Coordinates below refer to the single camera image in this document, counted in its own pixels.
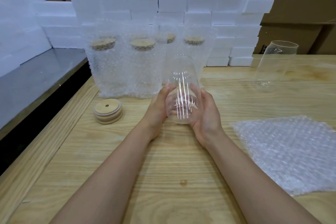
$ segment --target glass cup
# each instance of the glass cup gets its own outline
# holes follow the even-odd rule
[[[176,56],[170,62],[169,82],[172,91],[166,99],[168,119],[189,124],[203,111],[194,61],[189,56]]]
[[[271,92],[283,78],[299,46],[287,41],[272,41],[267,46],[254,77],[257,90]]]

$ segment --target wooden table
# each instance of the wooden table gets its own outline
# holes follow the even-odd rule
[[[336,128],[336,56],[298,56],[274,93],[256,92],[255,68],[205,68],[202,83],[222,125],[306,115]],[[121,98],[124,116],[95,122],[100,100],[92,78],[0,178],[0,223],[48,223],[141,119],[149,100]],[[336,223],[336,192],[296,197],[322,223]],[[124,223],[246,223],[209,154],[186,125],[166,122],[148,147]]]

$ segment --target forearm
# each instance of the forearm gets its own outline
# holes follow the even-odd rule
[[[139,123],[69,199],[51,223],[120,223],[150,139],[148,129]]]
[[[249,224],[320,223],[224,132],[207,147]]]

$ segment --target right hand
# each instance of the right hand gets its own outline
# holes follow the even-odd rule
[[[213,144],[216,138],[223,135],[224,130],[221,124],[221,115],[219,114],[212,95],[202,88],[201,96],[204,111],[200,114],[199,119],[190,125],[195,133],[196,139],[203,147],[208,148]]]

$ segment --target hand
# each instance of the hand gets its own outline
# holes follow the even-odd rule
[[[171,85],[169,82],[160,90],[157,96],[155,96],[149,107],[140,121],[149,128],[151,133],[151,140],[156,138],[161,130],[162,123],[166,120],[166,98],[169,93],[174,90],[176,86]]]
[[[208,148],[213,140],[223,135],[224,130],[221,124],[221,115],[212,95],[205,89],[201,89],[201,97],[204,110],[199,119],[191,123],[191,127],[200,144]]]

